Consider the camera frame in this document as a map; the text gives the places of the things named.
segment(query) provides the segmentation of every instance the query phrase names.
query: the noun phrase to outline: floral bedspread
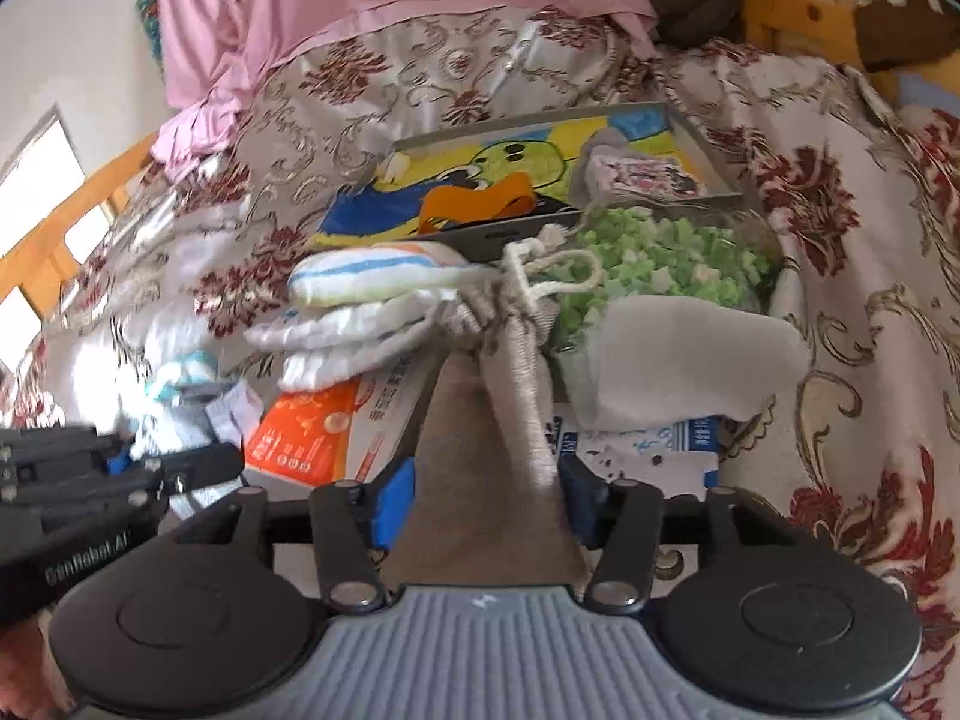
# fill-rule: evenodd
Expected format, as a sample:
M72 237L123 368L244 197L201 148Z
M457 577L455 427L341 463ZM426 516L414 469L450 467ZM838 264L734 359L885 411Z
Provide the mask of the floral bedspread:
M944 222L960 122L928 111L912 129L881 124L856 76L822 60L716 42L640 62L604 19L508 8L312 50L272 75L229 152L175 187L148 171L0 408L109 429L160 362L200 347L269 399L281 355L240 331L284 305L337 189L392 140L657 97L789 230L805 284L789 319L810 374L728 426L725 481L901 589L923 651L899 703L917 720L960 716L960 251Z

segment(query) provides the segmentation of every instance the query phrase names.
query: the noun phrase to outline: beige cloth bag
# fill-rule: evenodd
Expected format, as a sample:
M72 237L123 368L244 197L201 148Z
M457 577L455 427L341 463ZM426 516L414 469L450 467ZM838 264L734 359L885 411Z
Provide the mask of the beige cloth bag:
M570 584L587 565L569 531L544 424L553 391L541 346L556 318L549 295L592 290L587 251L557 251L565 230L509 244L501 278L462 290L445 321L455 346L440 372L416 450L416 504L382 576L397 584ZM581 284L529 277L586 259Z

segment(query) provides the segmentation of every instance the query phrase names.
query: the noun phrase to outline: orange package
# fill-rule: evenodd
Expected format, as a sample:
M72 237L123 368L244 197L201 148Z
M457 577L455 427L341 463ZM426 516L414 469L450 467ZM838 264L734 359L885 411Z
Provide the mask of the orange package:
M311 487L373 479L394 456L432 367L406 355L320 392L285 392L245 446L247 465Z

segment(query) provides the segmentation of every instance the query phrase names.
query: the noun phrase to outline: green diced food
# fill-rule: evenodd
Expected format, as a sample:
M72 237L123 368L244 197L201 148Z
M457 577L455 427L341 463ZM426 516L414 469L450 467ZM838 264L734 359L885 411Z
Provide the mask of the green diced food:
M568 283L577 281L576 276L573 275L573 268L571 266L572 263L570 262L558 265L555 268L550 269L549 276L555 281L565 281Z
M592 269L587 262L578 257L570 263L570 274L573 276L575 282L587 281L592 274Z
M603 311L607 307L606 296L592 295L590 300L587 300L587 313L590 313L590 309L597 309L597 311Z
M593 306L587 311L587 315L584 317L584 324L600 324L601 319L603 319L603 311Z
M578 314L585 314L587 312L587 303L590 303L590 293L573 293L572 295L565 295L565 298L569 301L570 308Z
M677 242L684 248L690 246L693 240L693 225L686 218L678 218L674 223L674 229L677 231Z
M606 293L607 298L613 300L615 298L625 298L629 293L627 285L630 283L630 279L626 279L626 284L624 284L624 279L619 281L611 279L603 286L603 291Z
M616 253L616 247L613 244L601 244L605 247L600 255L600 261L604 268L613 268L620 264L620 255Z
M633 270L634 268L629 263L622 262L619 265L614 265L610 269L610 276L613 279L630 278Z
M634 277L630 280L630 295L649 295L652 291L647 279Z
M622 256L627 251L636 251L640 247L640 241L638 241L632 235L621 235L619 240L616 242L616 247Z
M656 229L659 231L659 241L665 247L673 247L677 242L677 228L673 221L668 218L662 218L656 223Z
M601 260L605 279L593 293L558 298L558 340L582 343L584 327L597 324L608 300L626 295L689 295L741 308L752 286L771 271L757 252L736 242L733 230L690 220L654 221L650 209L608 209L592 215L594 228L577 235L581 247ZM555 266L547 277L581 282L590 276L582 260Z
M726 277L717 287L717 299L722 306L738 306L743 298L743 288L732 278Z
M652 259L658 268L672 268L677 264L677 252L672 248L651 248Z
M659 228L656 226L656 222L651 218L643 220L643 223L640 225L640 242L645 247L649 247L659 236Z
M650 288L657 295L666 295L674 285L673 276L670 275L669 268L660 268L650 276Z
M681 287L688 288L693 276L693 264L689 260L679 260L673 269L673 278Z
M701 263L693 269L692 280L700 285L714 284L720 280L720 271Z
M737 256L739 252L740 250L736 244L718 238L713 242L713 246L710 249L707 264L710 264L713 268L720 269L724 274L730 274L736 271L740 265L739 257Z
M649 281L655 267L656 265L651 259L637 260L637 264L631 270L632 277L642 278L645 281Z
M699 288L693 293L695 298L700 300L709 300L711 303L720 302L720 283L714 282L709 284L700 285Z

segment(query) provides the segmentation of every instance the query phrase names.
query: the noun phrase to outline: wooden bed frame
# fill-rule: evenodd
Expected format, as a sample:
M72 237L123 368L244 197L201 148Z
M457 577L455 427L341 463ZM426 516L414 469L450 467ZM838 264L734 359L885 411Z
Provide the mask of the wooden bed frame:
M101 167L0 258L0 302L20 288L37 317L44 319L54 310L64 284L80 269L80 263L64 243L64 236L98 205L105 203L114 217L127 207L127 182L146 167L156 139L157 134L148 135Z

